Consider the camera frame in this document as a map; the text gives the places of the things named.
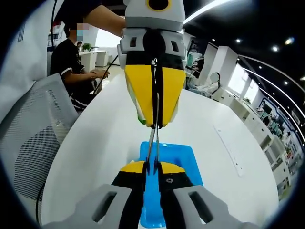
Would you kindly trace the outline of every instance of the blue tray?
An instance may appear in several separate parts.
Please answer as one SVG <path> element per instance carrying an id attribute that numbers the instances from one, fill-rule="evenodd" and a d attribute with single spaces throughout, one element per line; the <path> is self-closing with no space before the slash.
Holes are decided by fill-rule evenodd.
<path id="1" fill-rule="evenodd" d="M 148 142 L 142 142 L 140 148 L 139 161 L 146 160 L 148 152 Z M 153 162 L 157 156 L 156 143 L 152 145 L 150 168 L 153 171 Z M 172 145 L 160 143 L 160 161 L 176 164 L 185 169 L 185 172 L 193 185 L 202 185 L 198 165 L 190 146 Z M 145 228 L 165 227 L 165 221 L 160 206 L 160 192 L 158 182 L 158 172 L 154 175 L 146 174 L 146 187 L 144 192 L 144 206 L 140 224 Z"/>

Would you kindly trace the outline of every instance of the black cable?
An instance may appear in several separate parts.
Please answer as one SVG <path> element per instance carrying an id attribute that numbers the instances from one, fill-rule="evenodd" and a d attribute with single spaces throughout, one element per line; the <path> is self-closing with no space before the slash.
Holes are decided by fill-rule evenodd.
<path id="1" fill-rule="evenodd" d="M 117 56 L 114 58 L 114 60 L 111 62 L 111 64 L 109 64 L 109 66 L 108 66 L 108 68 L 106 69 L 106 71 L 105 71 L 103 77 L 101 78 L 101 81 L 100 81 L 99 84 L 96 86 L 96 88 L 95 88 L 93 94 L 96 94 L 96 92 L 97 92 L 99 86 L 101 85 L 103 79 L 105 79 L 106 73 L 108 72 L 109 68 L 113 65 L 113 63 L 115 62 L 115 60 L 116 60 L 118 57 L 119 57 L 119 55 L 117 55 Z"/>
<path id="2" fill-rule="evenodd" d="M 36 199 L 35 214 L 36 214 L 36 221 L 38 222 L 39 225 L 40 225 L 40 223 L 39 223 L 39 217 L 38 217 L 38 204 L 39 204 L 39 199 L 40 199 L 41 192 L 42 192 L 45 184 L 46 184 L 46 182 L 44 182 L 43 185 L 41 186 L 41 188 L 38 192 L 38 195 L 37 195 L 37 199 Z"/>
<path id="3" fill-rule="evenodd" d="M 55 13 L 55 7 L 56 7 L 57 0 L 55 0 L 53 11 L 52 11 L 52 18 L 51 18 L 51 42 L 52 42 L 52 51 L 54 51 L 54 40 L 53 40 L 53 24 L 54 24 L 54 13 Z"/>

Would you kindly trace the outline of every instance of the window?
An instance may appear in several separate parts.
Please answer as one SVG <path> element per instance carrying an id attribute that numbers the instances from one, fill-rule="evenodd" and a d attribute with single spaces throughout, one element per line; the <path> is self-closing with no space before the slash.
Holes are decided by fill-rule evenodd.
<path id="1" fill-rule="evenodd" d="M 244 85 L 248 78 L 249 76 L 246 73 L 246 71 L 242 69 L 239 64 L 237 64 L 232 74 L 228 87 L 231 88 L 238 95 L 240 95 L 244 89 Z"/>
<path id="2" fill-rule="evenodd" d="M 258 85 L 254 80 L 252 80 L 250 83 L 250 87 L 248 88 L 246 95 L 244 97 L 248 98 L 250 100 L 250 103 L 252 103 L 256 97 L 257 92 L 258 92 Z"/>

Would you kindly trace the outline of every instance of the white table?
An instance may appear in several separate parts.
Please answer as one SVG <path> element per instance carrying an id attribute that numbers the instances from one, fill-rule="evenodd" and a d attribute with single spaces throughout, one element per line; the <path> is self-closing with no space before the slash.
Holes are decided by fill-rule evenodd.
<path id="1" fill-rule="evenodd" d="M 243 165 L 239 177 L 215 127 Z M 261 225 L 278 207 L 275 178 L 260 146 L 227 106 L 183 90 L 173 123 L 159 131 L 164 143 L 193 148 L 205 187 L 241 221 Z M 140 124 L 123 75 L 116 76 L 81 114 L 51 166 L 42 201 L 43 224 L 60 221 L 121 167 L 139 157 L 150 129 Z"/>
<path id="2" fill-rule="evenodd" d="M 99 54 L 105 55 L 108 51 L 104 50 L 97 50 L 97 51 L 90 51 L 90 52 L 80 52 L 79 55 L 81 56 L 81 63 L 84 65 L 86 71 L 91 71 L 95 69 L 97 56 Z"/>

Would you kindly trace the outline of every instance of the black shirt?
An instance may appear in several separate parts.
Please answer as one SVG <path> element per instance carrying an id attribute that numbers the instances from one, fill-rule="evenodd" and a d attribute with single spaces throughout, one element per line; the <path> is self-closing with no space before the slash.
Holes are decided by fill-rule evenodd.
<path id="1" fill-rule="evenodd" d="M 54 50 L 51 58 L 50 73 L 58 73 L 63 77 L 67 71 L 72 71 L 74 74 L 80 74 L 84 66 L 80 62 L 78 48 L 69 39 L 60 43 Z M 80 83 L 66 84 L 62 78 L 68 94 L 79 93 L 83 88 L 88 86 L 92 89 L 91 80 Z"/>

